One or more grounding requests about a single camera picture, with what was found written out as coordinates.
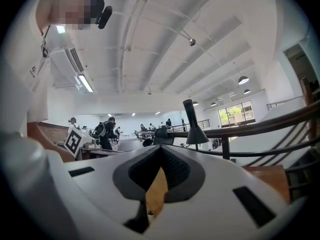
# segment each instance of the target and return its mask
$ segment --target window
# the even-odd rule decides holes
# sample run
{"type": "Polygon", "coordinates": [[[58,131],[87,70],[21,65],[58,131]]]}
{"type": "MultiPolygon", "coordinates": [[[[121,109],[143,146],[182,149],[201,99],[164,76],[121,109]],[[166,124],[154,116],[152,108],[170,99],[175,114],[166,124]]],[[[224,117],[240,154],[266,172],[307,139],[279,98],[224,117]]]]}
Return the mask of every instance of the window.
{"type": "Polygon", "coordinates": [[[218,110],[221,128],[255,123],[251,100],[218,110]]]}

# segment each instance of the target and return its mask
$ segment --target black lamp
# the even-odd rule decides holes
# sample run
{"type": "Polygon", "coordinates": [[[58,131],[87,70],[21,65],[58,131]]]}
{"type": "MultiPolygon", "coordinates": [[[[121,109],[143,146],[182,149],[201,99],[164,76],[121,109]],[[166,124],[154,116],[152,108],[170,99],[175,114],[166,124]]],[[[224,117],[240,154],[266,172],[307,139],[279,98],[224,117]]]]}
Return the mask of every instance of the black lamp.
{"type": "Polygon", "coordinates": [[[190,123],[190,130],[188,138],[186,139],[187,144],[196,144],[196,149],[198,150],[198,144],[207,143],[209,140],[203,130],[199,127],[197,122],[197,116],[192,99],[187,99],[183,102],[183,106],[188,116],[190,123]]]}

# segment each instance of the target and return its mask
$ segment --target black backpack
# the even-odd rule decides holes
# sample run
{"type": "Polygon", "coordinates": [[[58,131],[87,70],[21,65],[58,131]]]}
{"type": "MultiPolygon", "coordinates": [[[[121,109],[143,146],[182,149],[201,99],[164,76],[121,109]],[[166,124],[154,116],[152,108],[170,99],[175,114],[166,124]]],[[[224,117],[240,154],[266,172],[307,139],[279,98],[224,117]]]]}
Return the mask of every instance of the black backpack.
{"type": "Polygon", "coordinates": [[[96,138],[96,139],[99,139],[99,137],[104,137],[106,136],[106,134],[108,133],[106,131],[106,127],[105,125],[107,123],[109,123],[110,121],[104,121],[104,122],[100,122],[99,125],[94,128],[94,131],[92,133],[92,137],[96,138]]]}

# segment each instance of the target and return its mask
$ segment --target air conditioner vent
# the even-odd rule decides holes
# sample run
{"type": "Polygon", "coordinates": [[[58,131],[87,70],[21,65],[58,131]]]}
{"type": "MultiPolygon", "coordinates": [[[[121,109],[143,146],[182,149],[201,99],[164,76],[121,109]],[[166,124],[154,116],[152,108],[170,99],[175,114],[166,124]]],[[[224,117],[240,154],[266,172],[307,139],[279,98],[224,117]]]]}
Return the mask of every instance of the air conditioner vent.
{"type": "Polygon", "coordinates": [[[115,113],[114,114],[114,117],[115,118],[122,118],[122,117],[124,117],[126,114],[123,114],[123,113],[115,113]]]}
{"type": "Polygon", "coordinates": [[[76,52],[76,49],[75,48],[70,49],[70,53],[71,53],[71,55],[73,57],[73,60],[74,60],[75,64],[77,65],[75,70],[78,71],[79,73],[82,73],[83,71],[85,71],[84,68],[81,65],[81,62],[79,60],[78,54],[76,52]]]}

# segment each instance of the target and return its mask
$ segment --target black headphone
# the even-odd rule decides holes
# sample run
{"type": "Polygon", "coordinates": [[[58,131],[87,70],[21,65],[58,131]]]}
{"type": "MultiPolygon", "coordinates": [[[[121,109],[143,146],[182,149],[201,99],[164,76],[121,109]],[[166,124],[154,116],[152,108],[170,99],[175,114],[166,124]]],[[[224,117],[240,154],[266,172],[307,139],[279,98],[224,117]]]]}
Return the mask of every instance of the black headphone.
{"type": "Polygon", "coordinates": [[[112,15],[112,6],[109,5],[104,9],[101,16],[97,17],[96,24],[98,25],[98,28],[100,30],[102,30],[106,26],[111,15],[112,15]]]}

